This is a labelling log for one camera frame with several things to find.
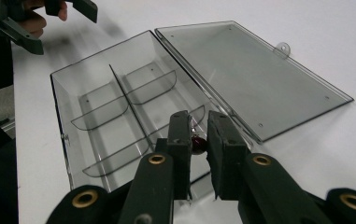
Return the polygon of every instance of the box lid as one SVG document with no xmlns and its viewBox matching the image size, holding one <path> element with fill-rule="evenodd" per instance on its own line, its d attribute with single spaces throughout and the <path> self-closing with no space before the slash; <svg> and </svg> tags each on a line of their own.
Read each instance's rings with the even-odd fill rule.
<svg viewBox="0 0 356 224">
<path fill-rule="evenodd" d="M 196 84 L 262 143 L 353 99 L 234 21 L 155 30 Z"/>
</svg>

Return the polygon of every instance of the human hand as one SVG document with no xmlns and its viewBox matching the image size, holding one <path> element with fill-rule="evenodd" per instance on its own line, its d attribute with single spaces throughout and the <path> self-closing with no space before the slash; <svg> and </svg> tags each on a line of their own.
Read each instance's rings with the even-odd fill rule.
<svg viewBox="0 0 356 224">
<path fill-rule="evenodd" d="M 26 20 L 18 21 L 18 24 L 27 32 L 35 37 L 40 37 L 44 33 L 44 27 L 46 27 L 46 20 L 34 12 L 34 8 L 43 7 L 44 0 L 26 0 L 23 1 L 23 8 L 26 14 Z M 60 10 L 58 17 L 61 21 L 67 20 L 67 4 L 65 1 L 60 1 Z"/>
</svg>

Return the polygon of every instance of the table surface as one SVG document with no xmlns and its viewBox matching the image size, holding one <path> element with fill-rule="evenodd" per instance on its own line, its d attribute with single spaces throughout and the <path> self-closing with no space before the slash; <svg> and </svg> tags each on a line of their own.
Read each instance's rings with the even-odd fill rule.
<svg viewBox="0 0 356 224">
<path fill-rule="evenodd" d="M 69 5 L 66 22 L 47 17 L 45 54 L 13 46 L 20 223 L 45 223 L 70 190 L 50 74 L 158 27 L 236 21 L 355 99 L 255 151 L 275 157 L 306 191 L 356 189 L 356 1 L 95 0 L 98 23 Z M 205 197 L 175 223 L 239 223 L 236 202 Z"/>
</svg>

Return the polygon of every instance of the transparent plastic box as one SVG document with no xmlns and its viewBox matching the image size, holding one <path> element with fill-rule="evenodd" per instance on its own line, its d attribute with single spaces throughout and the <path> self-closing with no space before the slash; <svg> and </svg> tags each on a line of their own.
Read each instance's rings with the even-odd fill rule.
<svg viewBox="0 0 356 224">
<path fill-rule="evenodd" d="M 217 110 L 262 143 L 353 100 L 233 21 L 155 33 L 51 74 L 72 189 L 112 191 L 132 180 L 181 110 L 205 139 L 208 111 Z M 192 156 L 191 169 L 192 182 L 210 184 L 206 153 Z"/>
</svg>

